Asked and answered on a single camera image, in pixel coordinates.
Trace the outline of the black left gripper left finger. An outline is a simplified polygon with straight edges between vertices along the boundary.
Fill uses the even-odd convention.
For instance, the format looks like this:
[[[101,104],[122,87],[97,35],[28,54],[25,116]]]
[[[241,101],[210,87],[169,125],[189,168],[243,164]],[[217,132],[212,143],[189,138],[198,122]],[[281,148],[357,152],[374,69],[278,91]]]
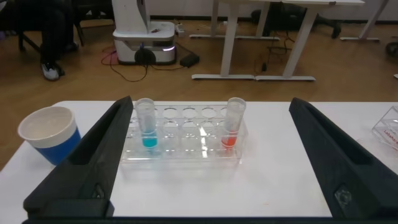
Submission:
[[[130,96],[112,104],[24,200],[30,218],[108,218],[111,193],[133,112]]]

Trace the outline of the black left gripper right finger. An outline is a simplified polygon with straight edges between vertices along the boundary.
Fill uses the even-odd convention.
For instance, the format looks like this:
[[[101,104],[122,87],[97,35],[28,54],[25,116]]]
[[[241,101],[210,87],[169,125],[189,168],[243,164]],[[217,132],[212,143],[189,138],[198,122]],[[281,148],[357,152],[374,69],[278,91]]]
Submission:
[[[397,217],[397,174],[309,102],[289,112],[334,218]]]

